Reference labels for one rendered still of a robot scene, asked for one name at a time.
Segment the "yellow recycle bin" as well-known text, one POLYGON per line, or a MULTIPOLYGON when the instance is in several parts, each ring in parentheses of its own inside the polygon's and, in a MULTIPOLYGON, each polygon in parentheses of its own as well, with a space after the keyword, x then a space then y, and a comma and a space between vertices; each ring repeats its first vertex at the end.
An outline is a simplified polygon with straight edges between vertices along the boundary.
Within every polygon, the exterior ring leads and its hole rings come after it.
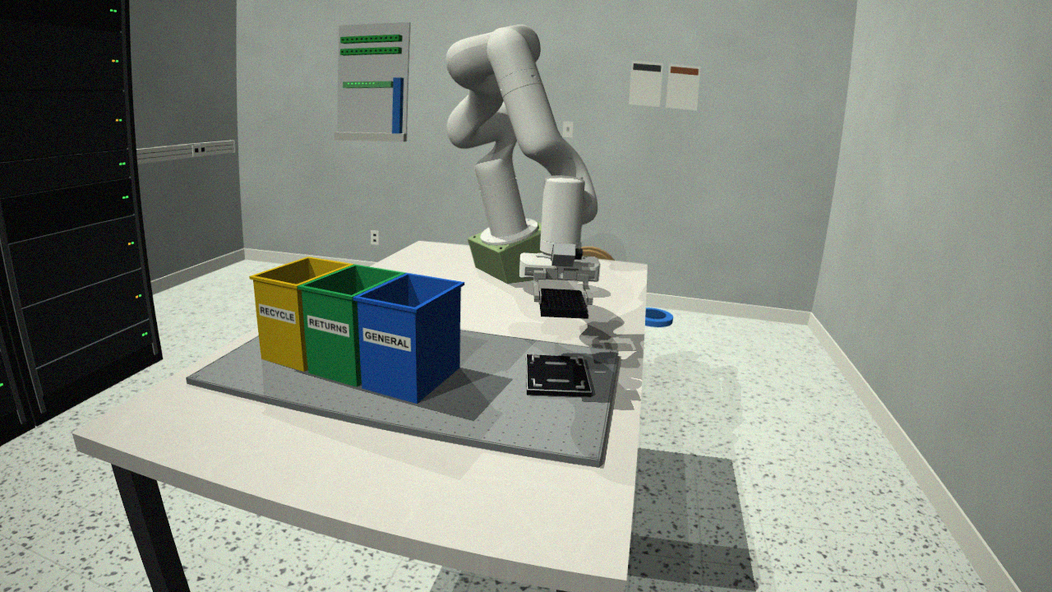
POLYGON ((256 301, 261 359, 304 372, 308 369, 302 291, 298 286, 347 266, 352 265, 305 257, 249 275, 256 301))

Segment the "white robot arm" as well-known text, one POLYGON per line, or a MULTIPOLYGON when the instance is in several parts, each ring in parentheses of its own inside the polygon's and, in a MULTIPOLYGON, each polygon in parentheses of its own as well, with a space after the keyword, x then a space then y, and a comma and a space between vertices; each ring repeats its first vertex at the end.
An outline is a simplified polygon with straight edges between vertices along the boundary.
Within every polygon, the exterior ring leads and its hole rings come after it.
POLYGON ((551 175, 542 187, 540 250, 551 256, 552 266, 574 267, 574 260, 583 256, 582 225, 595 218, 598 200, 581 156, 557 131, 537 68, 540 52, 537 30, 525 24, 452 44, 446 55, 447 70, 468 96, 450 114, 447 132, 458 149, 495 141, 495 147, 476 164, 489 225, 481 240, 488 246, 505 246, 538 231, 537 220, 525 219, 515 184, 512 156, 518 142, 524 156, 551 175))

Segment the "green returns bin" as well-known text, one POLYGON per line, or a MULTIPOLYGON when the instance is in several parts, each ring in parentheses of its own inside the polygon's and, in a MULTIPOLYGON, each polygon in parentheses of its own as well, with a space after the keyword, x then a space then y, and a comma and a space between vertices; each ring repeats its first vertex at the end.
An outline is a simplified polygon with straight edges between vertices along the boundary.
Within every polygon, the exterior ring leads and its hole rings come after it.
POLYGON ((404 274, 352 265, 298 286, 303 298, 308 373, 344 385, 362 385, 358 301, 353 297, 404 274))

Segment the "blue open-top bin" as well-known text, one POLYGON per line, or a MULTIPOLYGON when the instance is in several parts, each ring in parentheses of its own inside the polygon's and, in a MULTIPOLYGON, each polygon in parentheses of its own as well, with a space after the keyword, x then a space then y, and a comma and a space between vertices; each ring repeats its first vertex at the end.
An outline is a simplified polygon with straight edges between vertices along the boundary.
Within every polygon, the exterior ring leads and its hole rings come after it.
POLYGON ((353 297, 362 389, 417 404, 461 368, 461 286, 406 273, 353 297))

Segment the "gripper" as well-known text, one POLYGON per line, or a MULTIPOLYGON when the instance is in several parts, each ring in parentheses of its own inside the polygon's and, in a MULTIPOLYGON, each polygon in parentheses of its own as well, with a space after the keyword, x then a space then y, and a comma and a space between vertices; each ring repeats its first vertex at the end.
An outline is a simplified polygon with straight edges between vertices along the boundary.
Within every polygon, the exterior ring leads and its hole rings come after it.
POLYGON ((590 291, 588 282, 600 280, 600 260, 596 257, 583 256, 582 260, 574 260, 574 267, 568 267, 552 266, 550 257, 545 252, 522 252, 521 254, 519 277, 533 280, 534 301, 542 304, 542 291, 538 288, 538 280, 575 280, 583 282, 583 297, 586 306, 592 306, 593 293, 590 291))

